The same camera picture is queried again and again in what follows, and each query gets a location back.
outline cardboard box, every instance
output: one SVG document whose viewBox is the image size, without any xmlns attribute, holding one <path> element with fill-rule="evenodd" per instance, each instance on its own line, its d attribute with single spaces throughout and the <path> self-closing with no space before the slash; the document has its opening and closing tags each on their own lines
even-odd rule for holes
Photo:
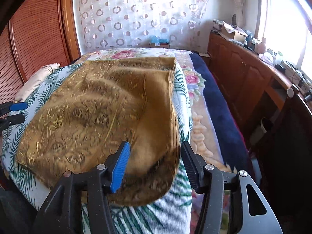
<svg viewBox="0 0 312 234">
<path fill-rule="evenodd" d="M 170 44 L 168 44 L 168 43 L 160 43 L 160 46 L 155 46 L 155 43 L 149 43 L 149 47 L 152 47 L 152 48 L 167 48 L 167 49 L 169 49 L 170 48 Z"/>
<path fill-rule="evenodd" d="M 244 41 L 248 37 L 248 35 L 241 28 L 237 27 L 236 29 L 234 29 L 225 22 L 224 26 L 222 27 L 221 33 L 229 39 L 233 39 L 241 43 L 244 43 Z"/>
</svg>

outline pillow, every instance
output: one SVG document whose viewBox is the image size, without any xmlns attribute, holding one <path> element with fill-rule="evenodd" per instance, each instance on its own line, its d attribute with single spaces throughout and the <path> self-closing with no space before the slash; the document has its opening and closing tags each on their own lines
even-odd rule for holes
<svg viewBox="0 0 312 234">
<path fill-rule="evenodd" d="M 41 67 L 28 79 L 24 86 L 15 95 L 15 101 L 23 102 L 27 97 L 55 70 L 60 67 L 59 63 L 52 63 Z"/>
</svg>

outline metal screw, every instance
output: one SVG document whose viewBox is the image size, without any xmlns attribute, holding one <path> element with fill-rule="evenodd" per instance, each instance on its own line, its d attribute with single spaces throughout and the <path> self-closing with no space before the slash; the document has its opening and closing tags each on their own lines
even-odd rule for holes
<svg viewBox="0 0 312 234">
<path fill-rule="evenodd" d="M 248 172 L 241 170 L 239 171 L 239 175 L 241 175 L 242 177 L 246 177 L 248 175 Z"/>
<path fill-rule="evenodd" d="M 96 167 L 98 170 L 104 170 L 106 168 L 105 164 L 100 163 L 98 164 L 98 166 Z"/>
<path fill-rule="evenodd" d="M 71 171 L 66 171 L 63 173 L 64 177 L 69 177 L 71 176 Z"/>
<path fill-rule="evenodd" d="M 207 169 L 207 170 L 213 170 L 214 169 L 214 166 L 212 165 L 212 164 L 207 164 L 207 165 L 205 165 L 205 168 Z"/>
</svg>

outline gold fabric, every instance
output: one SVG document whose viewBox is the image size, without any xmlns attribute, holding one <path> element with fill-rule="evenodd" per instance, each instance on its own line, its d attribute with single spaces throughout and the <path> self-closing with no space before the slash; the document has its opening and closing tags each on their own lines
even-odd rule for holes
<svg viewBox="0 0 312 234">
<path fill-rule="evenodd" d="M 64 171 L 86 172 L 127 140 L 125 176 L 110 201 L 138 206 L 160 198 L 179 160 L 174 70 L 170 57 L 86 61 L 32 119 L 17 161 L 52 187 Z"/>
</svg>

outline green leaf pattern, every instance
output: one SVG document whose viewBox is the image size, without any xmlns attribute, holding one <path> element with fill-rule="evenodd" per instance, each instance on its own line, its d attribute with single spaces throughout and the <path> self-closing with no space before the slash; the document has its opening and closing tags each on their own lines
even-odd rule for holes
<svg viewBox="0 0 312 234">
<path fill-rule="evenodd" d="M 46 103 L 62 82 L 82 64 L 70 65 L 56 70 L 27 98 L 27 110 L 23 124 L 11 126 L 4 131 L 2 161 L 4 167 L 27 200 L 37 209 L 44 202 L 50 190 L 35 178 L 33 173 L 15 161 L 22 134 L 37 111 Z M 190 141 L 192 127 L 191 107 L 185 77 L 180 65 L 176 64 L 174 76 L 173 104 L 178 117 L 181 141 Z M 112 217 L 118 233 L 182 233 L 189 229 L 191 211 L 191 186 L 180 159 L 174 182 L 163 197 L 142 207 L 120 207 L 111 205 Z M 90 233 L 87 205 L 82 205 L 84 233 Z"/>
</svg>

